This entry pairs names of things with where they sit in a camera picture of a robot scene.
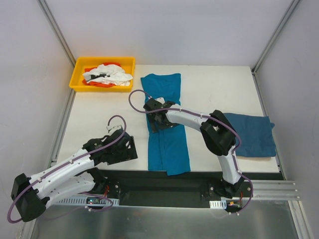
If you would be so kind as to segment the teal t-shirt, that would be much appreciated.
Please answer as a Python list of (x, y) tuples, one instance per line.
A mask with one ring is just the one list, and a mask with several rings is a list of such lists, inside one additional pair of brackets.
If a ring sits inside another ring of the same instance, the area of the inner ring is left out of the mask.
[[(148, 74), (141, 78), (143, 90), (153, 98), (164, 98), (180, 104), (181, 74), (171, 75)], [(153, 133), (147, 123), (148, 170), (165, 171), (168, 176), (179, 175), (190, 171), (189, 154), (185, 127), (178, 125), (173, 128)]]

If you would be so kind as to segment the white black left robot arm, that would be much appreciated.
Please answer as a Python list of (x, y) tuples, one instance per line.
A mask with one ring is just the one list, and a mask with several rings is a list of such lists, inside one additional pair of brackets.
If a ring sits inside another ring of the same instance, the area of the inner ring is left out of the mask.
[(32, 176), (16, 176), (11, 191), (13, 206), (21, 221), (30, 222), (64, 198), (109, 189), (99, 164), (112, 165), (137, 157), (134, 137), (120, 127), (111, 135), (88, 140), (75, 154), (49, 169)]

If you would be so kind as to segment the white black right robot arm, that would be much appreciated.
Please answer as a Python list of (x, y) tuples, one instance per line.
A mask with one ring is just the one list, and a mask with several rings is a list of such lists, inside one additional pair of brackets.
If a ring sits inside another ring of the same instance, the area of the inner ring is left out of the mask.
[(149, 98), (143, 108), (153, 132), (183, 125), (201, 133), (206, 147), (217, 156), (222, 169), (222, 180), (213, 187), (217, 195), (231, 199), (242, 191), (244, 178), (240, 175), (235, 154), (237, 133), (224, 113), (215, 110), (207, 115), (154, 98)]

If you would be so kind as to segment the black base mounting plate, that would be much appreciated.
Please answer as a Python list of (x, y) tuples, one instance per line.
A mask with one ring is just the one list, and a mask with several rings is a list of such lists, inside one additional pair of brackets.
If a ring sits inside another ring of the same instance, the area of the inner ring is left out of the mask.
[(121, 206), (209, 208), (221, 199), (220, 172), (187, 172), (168, 176), (165, 172), (101, 170), (108, 197)]

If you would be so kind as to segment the yellow plastic bin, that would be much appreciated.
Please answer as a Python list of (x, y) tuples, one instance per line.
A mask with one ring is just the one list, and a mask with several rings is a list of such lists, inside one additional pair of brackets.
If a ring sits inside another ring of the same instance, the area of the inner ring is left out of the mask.
[(83, 83), (85, 70), (96, 68), (103, 63), (118, 63), (126, 73), (134, 75), (135, 57), (79, 57), (76, 61), (69, 87), (76, 92), (130, 92), (133, 87), (133, 80), (131, 80), (128, 86), (111, 86), (107, 88), (90, 86)]

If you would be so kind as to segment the brown cardboard sheet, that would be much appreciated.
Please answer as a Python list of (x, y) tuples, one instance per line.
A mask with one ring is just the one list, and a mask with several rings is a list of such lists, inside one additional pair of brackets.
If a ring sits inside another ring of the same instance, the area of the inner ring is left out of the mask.
[(237, 156), (240, 160), (250, 160), (250, 161), (269, 161), (272, 159), (272, 157), (243, 157), (243, 156)]

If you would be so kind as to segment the folded dark blue t-shirt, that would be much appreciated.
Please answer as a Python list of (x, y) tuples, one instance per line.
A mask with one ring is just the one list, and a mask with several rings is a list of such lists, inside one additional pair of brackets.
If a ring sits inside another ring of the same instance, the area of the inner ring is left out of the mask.
[(236, 154), (247, 158), (267, 158), (276, 156), (276, 145), (272, 129), (275, 124), (269, 117), (258, 117), (234, 113), (225, 114), (242, 140)]

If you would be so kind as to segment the aluminium frame rail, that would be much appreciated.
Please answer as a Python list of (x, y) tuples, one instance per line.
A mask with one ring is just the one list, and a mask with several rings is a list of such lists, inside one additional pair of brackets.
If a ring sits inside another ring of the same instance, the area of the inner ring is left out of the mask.
[[(249, 198), (250, 196), (265, 200), (288, 200), (289, 198), (298, 198), (297, 189), (295, 188), (294, 183), (283, 180), (279, 173), (252, 173), (251, 176), (253, 177), (252, 182), (248, 181), (246, 175), (243, 176), (244, 181), (232, 199), (239, 197)], [(108, 194), (108, 191), (109, 190), (106, 189), (105, 192), (98, 194)]]

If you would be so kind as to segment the left vertical aluminium post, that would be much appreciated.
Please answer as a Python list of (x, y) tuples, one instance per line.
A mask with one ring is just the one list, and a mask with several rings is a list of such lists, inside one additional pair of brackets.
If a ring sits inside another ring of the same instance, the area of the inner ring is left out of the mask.
[(46, 0), (37, 0), (37, 3), (39, 4), (43, 14), (45, 15), (49, 25), (51, 26), (57, 40), (59, 41), (65, 55), (67, 56), (70, 64), (75, 67), (76, 64), (76, 60), (75, 57), (58, 25), (58, 22), (56, 21), (50, 7), (49, 4), (47, 3)]

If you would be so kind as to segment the vertical aluminium post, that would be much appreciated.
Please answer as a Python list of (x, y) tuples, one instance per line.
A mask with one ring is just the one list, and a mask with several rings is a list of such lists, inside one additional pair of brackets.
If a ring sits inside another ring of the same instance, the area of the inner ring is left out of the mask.
[(49, 4), (47, 3), (46, 0), (37, 0), (37, 3), (39, 4), (43, 14), (45, 15), (49, 25), (51, 26), (57, 40), (59, 41), (65, 55), (67, 56), (70, 64), (75, 67), (76, 64), (76, 60), (75, 57), (58, 25), (58, 22), (56, 21), (50, 7)]
[(279, 23), (277, 24), (275, 30), (273, 31), (271, 37), (267, 41), (263, 51), (261, 52), (257, 62), (251, 68), (252, 75), (255, 76), (263, 62), (265, 61), (267, 55), (270, 53), (271, 49), (274, 47), (276, 41), (279, 39), (282, 31), (288, 24), (288, 21), (293, 16), (294, 12), (296, 11), (297, 7), (301, 3), (301, 0), (292, 0), (288, 5), (287, 9), (285, 10), (283, 16), (281, 17)]

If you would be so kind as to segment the right vertical aluminium post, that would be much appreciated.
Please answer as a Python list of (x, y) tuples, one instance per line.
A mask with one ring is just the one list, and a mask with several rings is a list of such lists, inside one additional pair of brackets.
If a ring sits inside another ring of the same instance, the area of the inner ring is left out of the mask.
[(301, 0), (292, 0), (288, 5), (287, 9), (285, 10), (283, 16), (281, 17), (279, 23), (277, 24), (275, 30), (273, 31), (271, 37), (267, 41), (263, 51), (261, 52), (257, 62), (251, 68), (252, 75), (255, 76), (263, 62), (265, 61), (267, 55), (270, 53), (271, 49), (274, 47), (276, 41), (279, 39), (282, 31), (288, 24), (288, 21), (293, 16), (294, 12), (296, 11), (297, 7), (301, 3)]

